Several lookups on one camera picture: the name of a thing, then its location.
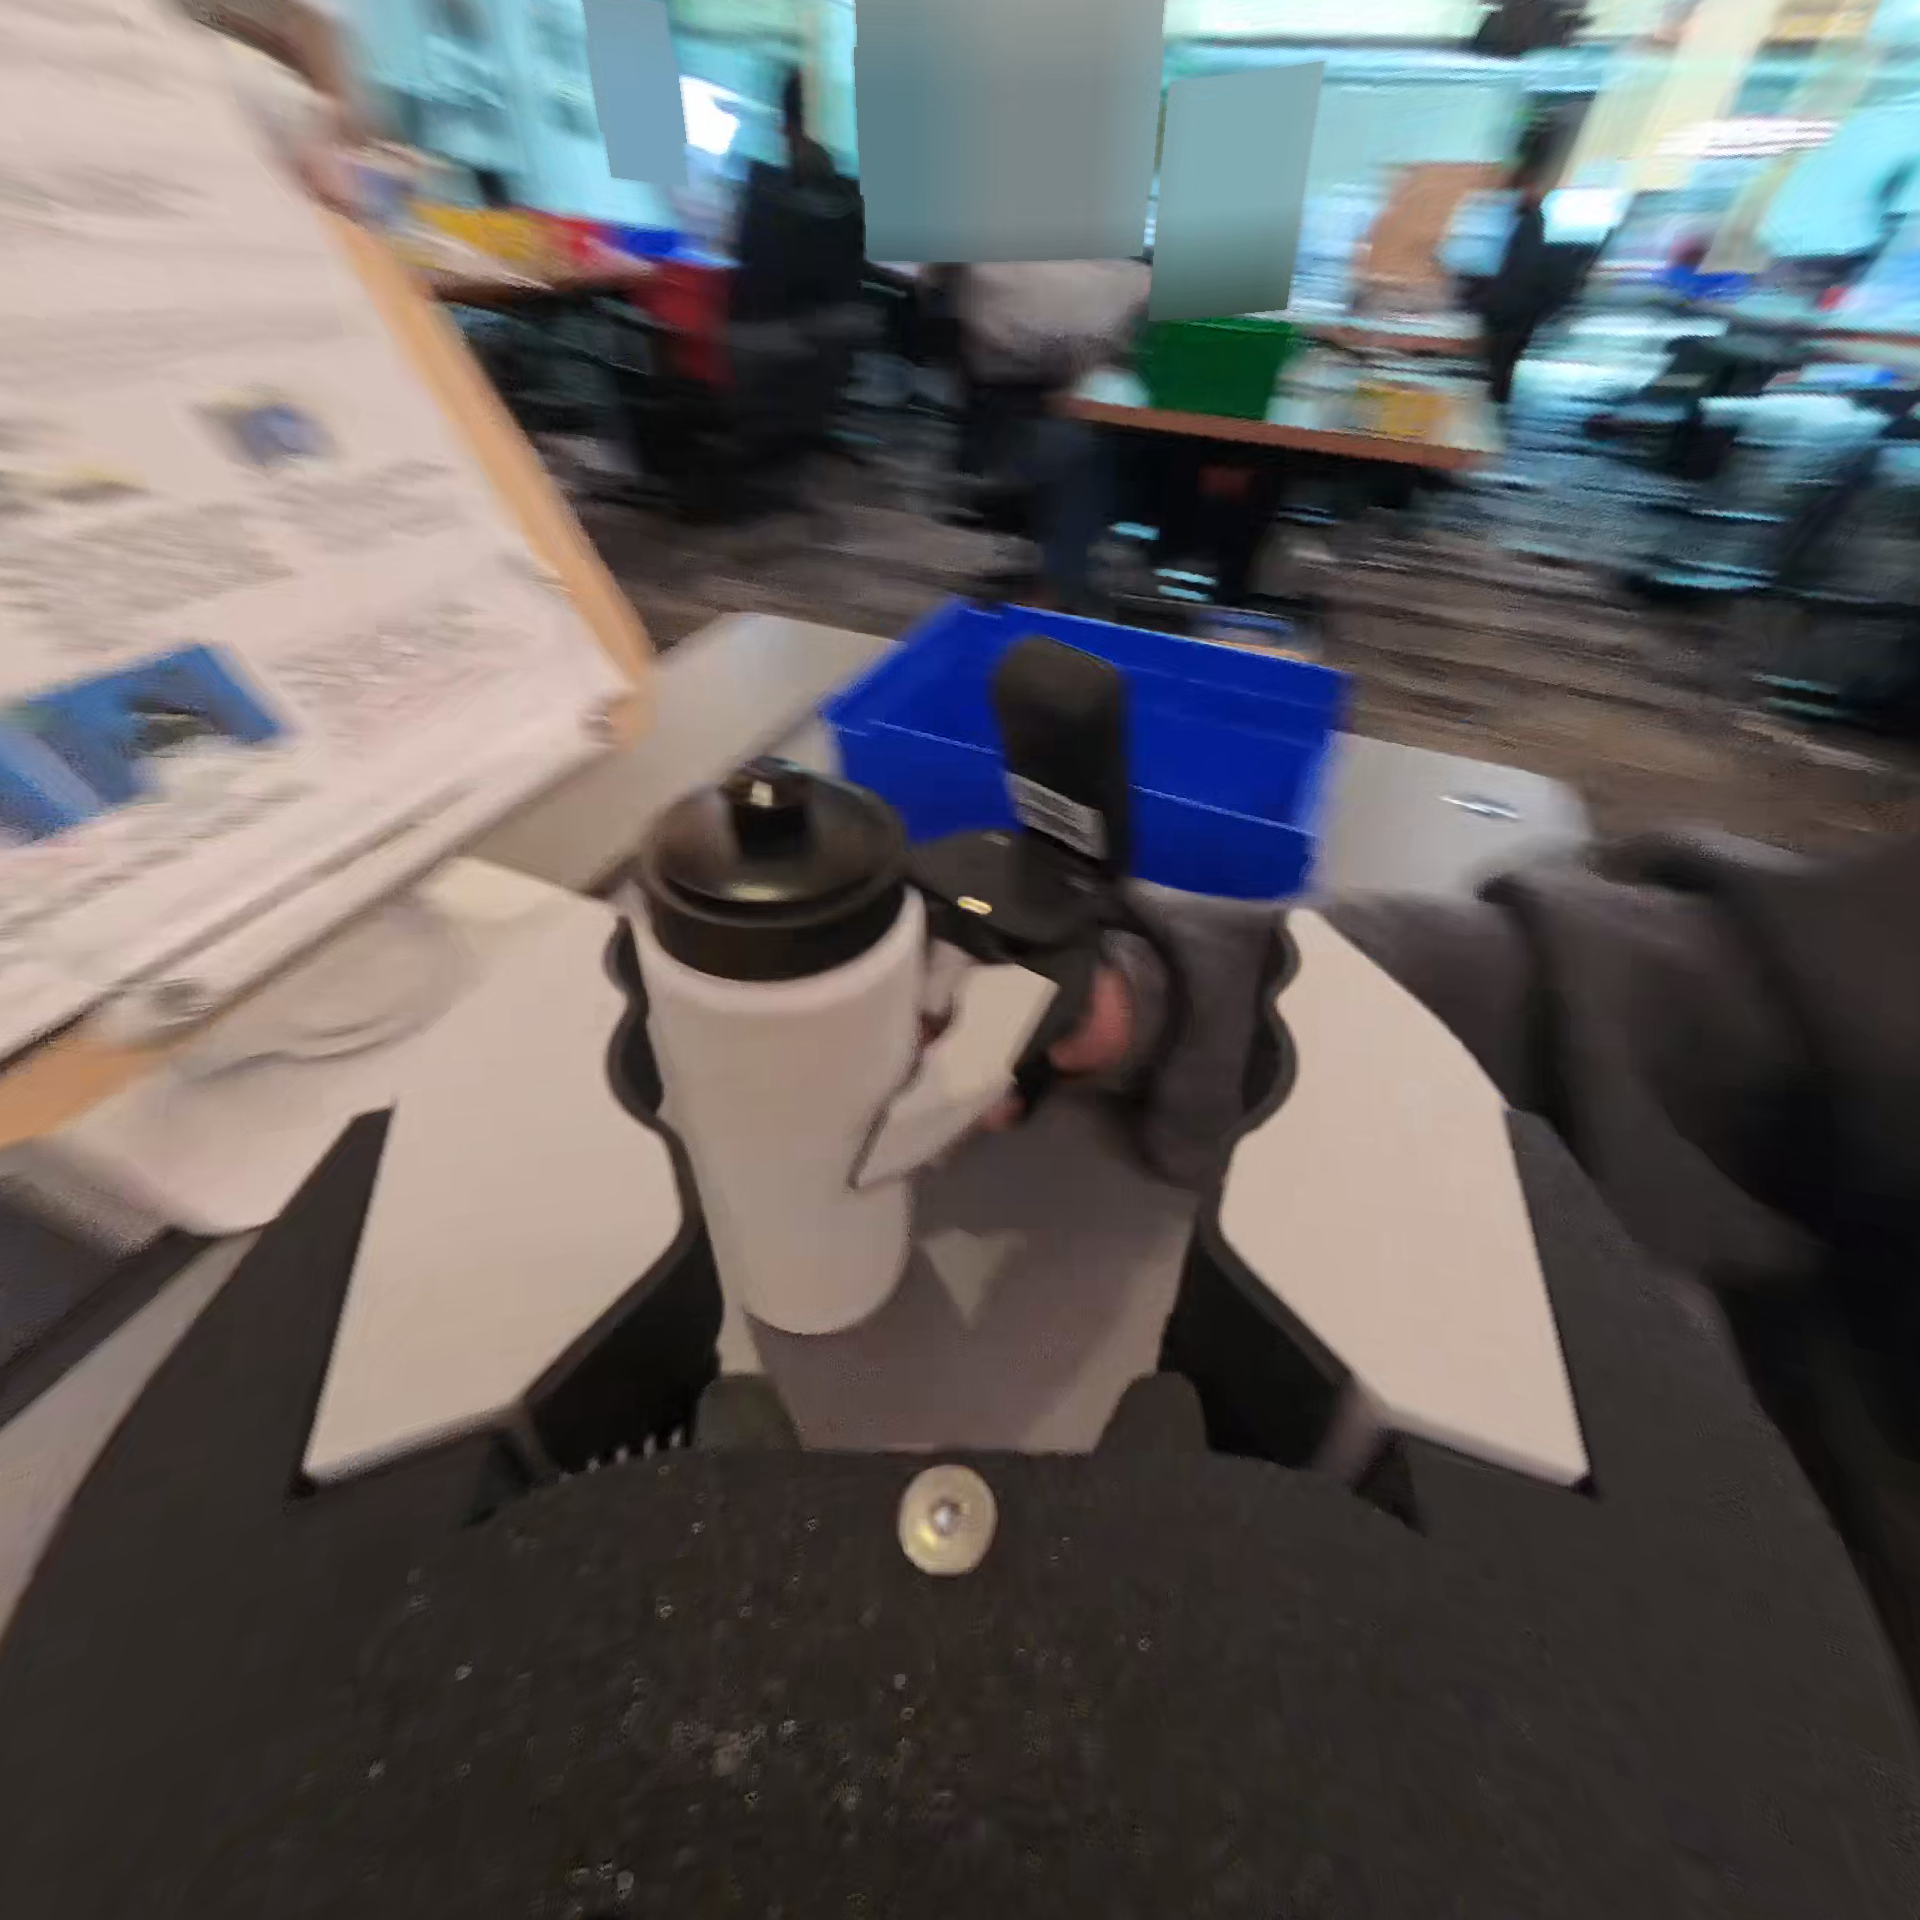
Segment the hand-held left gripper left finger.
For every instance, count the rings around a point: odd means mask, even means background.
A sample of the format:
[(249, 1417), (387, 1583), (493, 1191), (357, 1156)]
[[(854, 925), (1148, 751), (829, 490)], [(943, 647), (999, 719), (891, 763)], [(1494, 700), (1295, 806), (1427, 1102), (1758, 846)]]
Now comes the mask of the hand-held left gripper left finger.
[(457, 1438), (596, 1471), (696, 1426), (723, 1286), (626, 914), (517, 938), (402, 1060), (304, 1471)]

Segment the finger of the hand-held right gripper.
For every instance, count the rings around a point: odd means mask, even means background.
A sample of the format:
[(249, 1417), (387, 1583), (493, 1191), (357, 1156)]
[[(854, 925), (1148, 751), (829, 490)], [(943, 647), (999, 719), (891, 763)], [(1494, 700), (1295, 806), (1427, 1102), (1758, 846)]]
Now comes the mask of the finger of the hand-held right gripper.
[(925, 1051), (874, 1116), (874, 1134), (848, 1156), (848, 1184), (891, 1184), (966, 1141), (1022, 1088), (1044, 1019), (1052, 1011), (1052, 985), (1030, 966), (986, 963), (934, 963), (925, 977)]

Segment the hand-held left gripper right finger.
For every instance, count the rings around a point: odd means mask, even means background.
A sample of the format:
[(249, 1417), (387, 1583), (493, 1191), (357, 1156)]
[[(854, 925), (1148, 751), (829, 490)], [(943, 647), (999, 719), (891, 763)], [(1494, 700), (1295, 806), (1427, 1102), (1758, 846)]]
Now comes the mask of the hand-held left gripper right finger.
[(1288, 906), (1251, 1060), (1265, 1088), (1162, 1311), (1162, 1370), (1198, 1387), (1209, 1440), (1336, 1478), (1439, 1440), (1582, 1486), (1506, 1110), (1473, 1051), (1320, 906)]

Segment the blue plastic bin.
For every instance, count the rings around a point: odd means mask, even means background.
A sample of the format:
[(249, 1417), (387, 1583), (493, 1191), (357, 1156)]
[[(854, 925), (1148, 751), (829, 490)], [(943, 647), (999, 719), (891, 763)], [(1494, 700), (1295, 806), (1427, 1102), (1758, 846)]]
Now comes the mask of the blue plastic bin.
[(1022, 824), (986, 700), (1022, 636), (1059, 636), (1132, 679), (1135, 878), (1215, 900), (1309, 885), (1350, 679), (1052, 610), (943, 599), (824, 700), (843, 774), (878, 789), (911, 846)]

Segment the white plastic bottle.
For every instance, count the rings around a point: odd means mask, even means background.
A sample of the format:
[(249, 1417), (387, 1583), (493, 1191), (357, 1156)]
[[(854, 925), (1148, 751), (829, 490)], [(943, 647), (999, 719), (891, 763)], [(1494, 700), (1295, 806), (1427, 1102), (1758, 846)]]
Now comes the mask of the white plastic bottle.
[(634, 900), (662, 1120), (683, 1134), (723, 1295), (780, 1337), (863, 1328), (911, 1264), (911, 1184), (848, 1184), (925, 1038), (925, 900), (878, 945), (797, 985), (676, 963)]

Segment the black bottle lid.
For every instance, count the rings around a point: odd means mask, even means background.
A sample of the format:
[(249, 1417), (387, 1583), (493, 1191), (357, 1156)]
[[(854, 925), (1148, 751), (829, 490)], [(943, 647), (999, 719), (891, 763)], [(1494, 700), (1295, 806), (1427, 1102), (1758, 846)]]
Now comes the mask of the black bottle lid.
[(628, 925), (710, 985), (837, 977), (891, 934), (901, 892), (901, 814), (782, 751), (676, 796), (628, 866)]

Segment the person's right forearm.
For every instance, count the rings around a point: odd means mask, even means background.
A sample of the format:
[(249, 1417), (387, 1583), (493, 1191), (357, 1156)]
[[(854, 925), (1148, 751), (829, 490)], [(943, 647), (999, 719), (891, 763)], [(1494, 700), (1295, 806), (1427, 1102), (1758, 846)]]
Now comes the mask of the person's right forearm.
[(1473, 892), (1344, 892), (1386, 966), (1693, 1279), (1912, 1302), (1920, 846), (1626, 837)]

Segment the person's right hand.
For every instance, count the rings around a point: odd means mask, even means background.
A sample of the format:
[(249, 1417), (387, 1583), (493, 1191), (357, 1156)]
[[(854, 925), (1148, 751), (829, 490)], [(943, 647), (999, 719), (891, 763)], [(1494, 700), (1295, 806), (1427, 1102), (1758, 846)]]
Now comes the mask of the person's right hand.
[(1059, 1074), (1083, 1088), (1135, 1088), (1148, 1070), (1148, 1051), (1162, 1038), (1162, 966), (1160, 963), (1108, 963), (1083, 1019), (1048, 1051)]

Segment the brown wooden table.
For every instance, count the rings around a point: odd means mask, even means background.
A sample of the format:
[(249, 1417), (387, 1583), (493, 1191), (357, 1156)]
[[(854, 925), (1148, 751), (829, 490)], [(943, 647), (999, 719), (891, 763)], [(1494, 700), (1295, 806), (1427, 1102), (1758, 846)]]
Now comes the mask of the brown wooden table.
[(1439, 437), (1394, 437), (1394, 435), (1354, 435), (1354, 428), (1288, 428), (1288, 420), (1198, 420), (1198, 407), (1148, 407), (1148, 400), (1113, 400), (1113, 392), (1059, 392), (1052, 420), (1201, 437), (1201, 445), (1421, 467), (1421, 477), (1473, 477), (1473, 467), (1494, 467), (1500, 453), (1494, 428), (1467, 400), (1440, 420)]

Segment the green plastic bin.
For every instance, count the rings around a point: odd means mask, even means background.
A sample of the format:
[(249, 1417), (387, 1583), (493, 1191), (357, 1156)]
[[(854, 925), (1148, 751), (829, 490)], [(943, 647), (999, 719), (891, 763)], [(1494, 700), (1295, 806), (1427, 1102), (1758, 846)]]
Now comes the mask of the green plastic bin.
[(1141, 320), (1135, 384), (1148, 407), (1264, 428), (1308, 333), (1277, 312)]

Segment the instruction sheet on stand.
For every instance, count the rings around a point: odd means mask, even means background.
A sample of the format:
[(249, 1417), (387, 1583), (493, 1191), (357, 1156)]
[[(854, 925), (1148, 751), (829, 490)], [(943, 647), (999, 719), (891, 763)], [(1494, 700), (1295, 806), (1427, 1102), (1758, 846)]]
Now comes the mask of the instruction sheet on stand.
[[(542, 477), (524, 435), (493, 392), (450, 311), (417, 292), (393, 248), (357, 222), (321, 207), (321, 230), (367, 277), (383, 320), (402, 336), (417, 384), (477, 445), (493, 490), (558, 568), (596, 647), (614, 656), (626, 700), (611, 707), (611, 751), (634, 733), (646, 629), (628, 599)], [(387, 1110), (417, 1038), (498, 966), (498, 954), (524, 938), (524, 925), (549, 914), (549, 885), (471, 866), (471, 846), (417, 866), (393, 866), (393, 847), (357, 866), (350, 906), (337, 925), (307, 925), (307, 938), (268, 966), (231, 938), (208, 945), (198, 963), (245, 963), (245, 985), (198, 1019), (163, 996), (116, 996), (7, 1054), (7, 1169), (49, 1166), (49, 1184), (70, 1178), (83, 1191), (110, 1191), (194, 1232), (268, 1213), (304, 1166), (321, 1156), (350, 1116)]]

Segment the printed instruction sheet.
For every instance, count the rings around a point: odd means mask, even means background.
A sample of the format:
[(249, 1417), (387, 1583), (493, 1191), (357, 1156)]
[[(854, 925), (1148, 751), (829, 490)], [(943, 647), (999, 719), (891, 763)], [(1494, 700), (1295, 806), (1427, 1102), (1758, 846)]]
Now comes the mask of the printed instruction sheet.
[(599, 751), (558, 568), (177, 4), (0, 32), (0, 1024), (186, 1019)]

